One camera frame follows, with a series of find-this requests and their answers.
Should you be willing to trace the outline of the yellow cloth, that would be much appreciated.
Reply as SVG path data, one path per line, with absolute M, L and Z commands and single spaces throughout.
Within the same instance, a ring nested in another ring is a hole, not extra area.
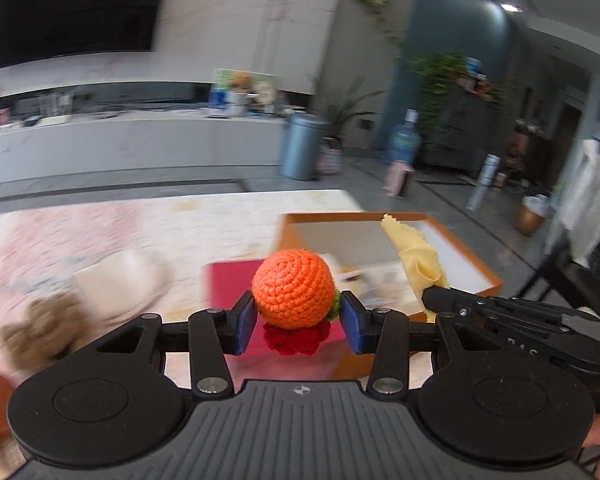
M 398 252 L 407 281 L 426 314 L 427 321 L 434 322 L 437 315 L 424 306 L 422 295 L 432 286 L 450 287 L 437 251 L 422 232 L 399 222 L 391 214 L 384 215 L 380 226 Z

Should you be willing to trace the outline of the brown plush toy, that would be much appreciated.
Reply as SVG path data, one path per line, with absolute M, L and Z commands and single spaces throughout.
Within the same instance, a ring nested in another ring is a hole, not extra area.
M 79 298 L 58 292 L 31 301 L 22 321 L 0 328 L 0 339 L 13 367 L 37 372 L 81 348 L 90 331 Z

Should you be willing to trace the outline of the orange crochet ball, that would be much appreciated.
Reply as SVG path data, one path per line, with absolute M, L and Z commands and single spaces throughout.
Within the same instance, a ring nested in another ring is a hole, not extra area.
M 329 266 L 306 249 L 284 249 L 265 258 L 253 275 L 251 293 L 264 322 L 281 330 L 317 325 L 336 301 Z

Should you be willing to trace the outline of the orange cardboard box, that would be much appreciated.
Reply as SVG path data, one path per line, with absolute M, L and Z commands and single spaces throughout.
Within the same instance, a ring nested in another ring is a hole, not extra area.
M 395 215 L 425 235 L 437 252 L 449 284 L 479 296 L 496 296 L 503 281 L 442 223 L 429 214 Z M 397 263 L 398 251 L 380 227 L 380 212 L 286 214 L 280 220 L 275 250 L 306 248 L 331 254 L 346 266 Z M 321 344 L 313 356 L 270 355 L 267 378 L 283 380 L 356 379 L 366 376 L 371 356 L 356 356 L 338 337 Z

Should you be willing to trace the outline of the gold pot with bag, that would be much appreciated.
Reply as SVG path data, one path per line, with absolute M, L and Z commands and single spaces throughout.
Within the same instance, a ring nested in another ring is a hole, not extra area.
M 516 221 L 516 230 L 532 236 L 542 226 L 550 211 L 550 198 L 543 194 L 524 196 Z

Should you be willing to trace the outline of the white hanging shirt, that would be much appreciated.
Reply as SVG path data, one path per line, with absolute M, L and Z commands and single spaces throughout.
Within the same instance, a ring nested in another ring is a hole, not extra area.
M 565 237 L 571 259 L 588 268 L 588 258 L 600 242 L 600 151 L 596 140 L 581 142 L 568 176 L 558 194 L 545 252 L 548 254 Z

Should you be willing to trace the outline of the blue water jug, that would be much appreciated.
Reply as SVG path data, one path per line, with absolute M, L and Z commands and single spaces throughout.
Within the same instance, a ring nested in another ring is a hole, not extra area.
M 409 108 L 404 121 L 392 130 L 387 152 L 387 162 L 404 162 L 411 165 L 416 158 L 422 138 L 416 130 L 418 111 Z

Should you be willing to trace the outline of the lace patterned tablecloth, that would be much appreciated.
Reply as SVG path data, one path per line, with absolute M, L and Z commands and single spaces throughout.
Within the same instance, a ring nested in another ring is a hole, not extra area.
M 149 250 L 168 266 L 170 286 L 152 306 L 183 321 L 207 303 L 206 267 L 262 259 L 292 212 L 359 212 L 341 190 L 215 194 L 114 200 L 0 214 L 0 327 L 27 303 L 70 287 L 73 273 L 114 252 Z M 20 379 L 0 344 L 0 373 Z

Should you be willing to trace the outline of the small woven basket bag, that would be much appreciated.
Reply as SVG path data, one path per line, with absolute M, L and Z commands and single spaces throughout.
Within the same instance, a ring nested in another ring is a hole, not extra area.
M 341 171 L 340 144 L 335 138 L 325 136 L 321 143 L 320 154 L 316 163 L 316 171 L 321 176 L 334 176 Z

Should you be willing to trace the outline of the green potted floor plant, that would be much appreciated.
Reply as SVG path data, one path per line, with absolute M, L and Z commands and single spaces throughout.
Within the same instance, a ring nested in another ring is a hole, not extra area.
M 314 80 L 315 93 L 311 110 L 328 123 L 326 136 L 340 148 L 351 122 L 356 118 L 375 115 L 373 110 L 364 108 L 365 103 L 386 93 L 385 90 L 365 91 L 365 81 L 365 76 L 357 76 L 347 87 L 335 88 L 325 78 Z

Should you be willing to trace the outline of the grey metal trash bin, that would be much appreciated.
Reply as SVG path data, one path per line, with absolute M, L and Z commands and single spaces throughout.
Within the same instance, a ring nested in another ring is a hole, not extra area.
M 328 122 L 312 114 L 290 115 L 279 157 L 279 173 L 287 179 L 313 180 Z

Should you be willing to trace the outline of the white marble tv console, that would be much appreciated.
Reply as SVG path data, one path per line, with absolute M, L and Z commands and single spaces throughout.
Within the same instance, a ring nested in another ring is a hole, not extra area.
M 0 184 L 101 171 L 275 165 L 285 126 L 282 118 L 133 112 L 0 128 Z

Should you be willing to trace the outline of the teddy bear bouquet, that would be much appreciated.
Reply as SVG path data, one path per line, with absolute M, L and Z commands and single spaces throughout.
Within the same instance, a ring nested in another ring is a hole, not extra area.
M 230 116 L 242 117 L 247 113 L 252 90 L 252 73 L 234 70 L 228 83 L 227 103 Z

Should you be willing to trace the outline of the hanging vine plant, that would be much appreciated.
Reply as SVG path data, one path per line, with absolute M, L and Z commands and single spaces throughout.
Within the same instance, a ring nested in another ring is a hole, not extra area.
M 385 38 L 390 46 L 400 48 L 403 44 L 403 32 L 393 26 L 391 6 L 393 0 L 353 0 L 360 6 L 372 25 Z

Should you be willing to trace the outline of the black wall television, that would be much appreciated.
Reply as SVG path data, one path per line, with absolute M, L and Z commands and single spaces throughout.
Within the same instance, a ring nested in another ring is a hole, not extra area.
M 148 52 L 161 0 L 0 0 L 0 68 L 109 52 Z

